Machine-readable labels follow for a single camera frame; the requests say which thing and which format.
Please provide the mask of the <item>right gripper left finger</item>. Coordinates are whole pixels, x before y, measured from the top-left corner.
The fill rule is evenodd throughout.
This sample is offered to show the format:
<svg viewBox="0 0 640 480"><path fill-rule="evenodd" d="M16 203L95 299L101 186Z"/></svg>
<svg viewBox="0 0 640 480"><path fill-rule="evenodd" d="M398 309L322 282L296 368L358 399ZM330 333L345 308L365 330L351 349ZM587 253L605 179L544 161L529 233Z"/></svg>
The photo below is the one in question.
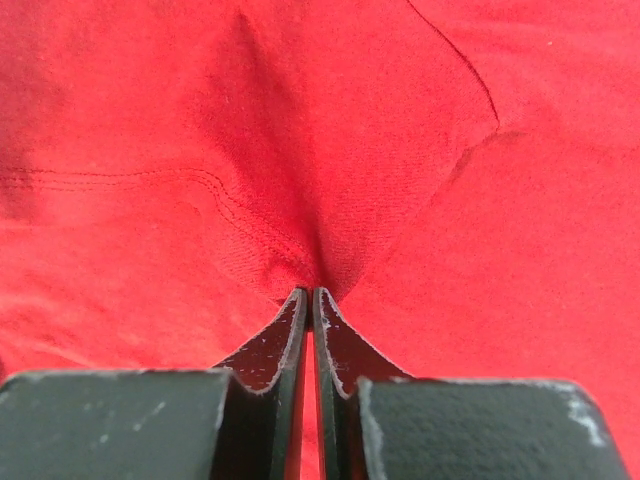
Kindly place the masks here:
<svg viewBox="0 0 640 480"><path fill-rule="evenodd" d="M1 387L5 479L295 479L308 296L204 370L43 370Z"/></svg>

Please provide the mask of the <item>red t shirt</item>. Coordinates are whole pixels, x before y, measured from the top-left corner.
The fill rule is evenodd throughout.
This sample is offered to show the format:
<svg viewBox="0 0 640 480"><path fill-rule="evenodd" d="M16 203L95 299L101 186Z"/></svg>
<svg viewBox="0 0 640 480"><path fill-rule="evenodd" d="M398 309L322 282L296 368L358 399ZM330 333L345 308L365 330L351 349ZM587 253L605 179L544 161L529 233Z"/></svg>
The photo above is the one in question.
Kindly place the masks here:
<svg viewBox="0 0 640 480"><path fill-rule="evenodd" d="M2 3L3 375L202 368L297 286L579 383L637 477L638 3Z"/></svg>

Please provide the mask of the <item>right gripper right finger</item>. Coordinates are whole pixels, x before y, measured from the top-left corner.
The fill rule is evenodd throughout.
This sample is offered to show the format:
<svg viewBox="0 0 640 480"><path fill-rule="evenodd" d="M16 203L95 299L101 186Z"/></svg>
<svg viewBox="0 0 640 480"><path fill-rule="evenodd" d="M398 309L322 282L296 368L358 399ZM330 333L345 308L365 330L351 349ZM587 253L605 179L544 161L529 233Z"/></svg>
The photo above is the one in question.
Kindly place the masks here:
<svg viewBox="0 0 640 480"><path fill-rule="evenodd" d="M320 467L327 479L625 479L607 424L577 385L421 379L313 294Z"/></svg>

